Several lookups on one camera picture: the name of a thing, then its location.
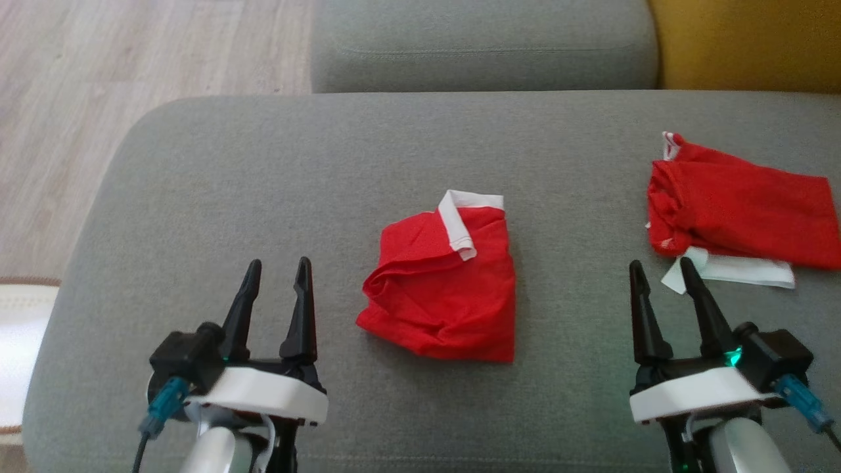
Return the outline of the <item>grey sofa seat cushion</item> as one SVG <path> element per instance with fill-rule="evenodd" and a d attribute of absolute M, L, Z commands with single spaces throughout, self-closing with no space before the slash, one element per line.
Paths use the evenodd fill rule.
<path fill-rule="evenodd" d="M 300 473 L 668 473 L 663 432 L 636 425 L 628 403 L 631 261 L 676 356 L 700 344 L 644 229 L 664 131 L 828 177 L 841 210 L 841 96 L 312 94 L 151 111 L 111 161 L 64 275 L 25 407 L 30 465 L 130 473 L 160 341 L 222 321 L 258 258 L 249 346 L 276 357 L 308 256 L 330 407 L 298 434 Z M 448 189 L 505 198 L 511 365 L 417 357 L 355 325 L 382 228 Z"/>

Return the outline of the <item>yellow cushion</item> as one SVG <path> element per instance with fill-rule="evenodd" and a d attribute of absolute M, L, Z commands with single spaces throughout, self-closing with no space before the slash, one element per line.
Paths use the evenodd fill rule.
<path fill-rule="evenodd" d="M 841 0 L 648 0 L 664 89 L 841 94 Z"/>

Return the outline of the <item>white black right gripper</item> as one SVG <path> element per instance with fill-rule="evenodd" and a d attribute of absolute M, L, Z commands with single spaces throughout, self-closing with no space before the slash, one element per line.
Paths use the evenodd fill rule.
<path fill-rule="evenodd" d="M 682 257 L 679 264 L 702 338 L 702 357 L 694 359 L 672 359 L 643 264 L 629 264 L 633 354 L 639 366 L 629 395 L 634 422 L 660 426 L 669 473 L 784 473 L 781 450 L 761 416 L 764 407 L 780 406 L 781 397 L 758 392 L 728 365 L 723 356 L 738 350 L 738 341 L 693 261 Z"/>

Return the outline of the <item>white rug brown edge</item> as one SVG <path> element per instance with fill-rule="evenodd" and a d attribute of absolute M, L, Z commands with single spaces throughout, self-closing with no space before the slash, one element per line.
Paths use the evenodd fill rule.
<path fill-rule="evenodd" d="M 25 401 L 61 281 L 0 277 L 0 443 L 23 429 Z"/>

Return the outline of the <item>red garment white striped band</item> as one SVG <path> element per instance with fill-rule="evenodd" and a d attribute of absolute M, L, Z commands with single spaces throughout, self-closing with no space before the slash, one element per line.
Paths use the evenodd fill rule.
<path fill-rule="evenodd" d="M 684 294 L 688 258 L 705 281 L 795 288 L 793 268 L 841 271 L 841 225 L 826 177 L 787 173 L 664 132 L 648 184 L 648 239 L 675 263 L 662 283 Z"/>

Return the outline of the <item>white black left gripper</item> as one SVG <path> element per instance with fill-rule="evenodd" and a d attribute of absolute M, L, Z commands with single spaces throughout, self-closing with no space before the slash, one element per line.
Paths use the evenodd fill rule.
<path fill-rule="evenodd" d="M 246 362 L 250 320 L 260 291 L 262 262 L 252 260 L 225 321 L 220 356 Z M 183 462 L 183 473 L 298 473 L 296 437 L 304 426 L 327 421 L 329 399 L 319 389 L 312 264 L 298 261 L 296 302 L 279 355 L 310 365 L 301 375 L 228 367 L 207 394 L 190 395 L 184 407 L 197 426 L 197 438 Z"/>

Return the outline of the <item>grey sofa back cushion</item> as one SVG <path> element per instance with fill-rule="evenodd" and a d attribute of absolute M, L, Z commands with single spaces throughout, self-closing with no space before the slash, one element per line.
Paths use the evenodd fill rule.
<path fill-rule="evenodd" d="M 648 0 L 318 0 L 314 93 L 655 89 Z"/>

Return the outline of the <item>red mesh shorts white hem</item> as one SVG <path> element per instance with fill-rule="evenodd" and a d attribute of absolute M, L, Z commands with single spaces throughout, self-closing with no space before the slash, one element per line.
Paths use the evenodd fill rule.
<path fill-rule="evenodd" d="M 357 326 L 418 356 L 512 363 L 516 270 L 501 195 L 447 191 L 380 234 Z"/>

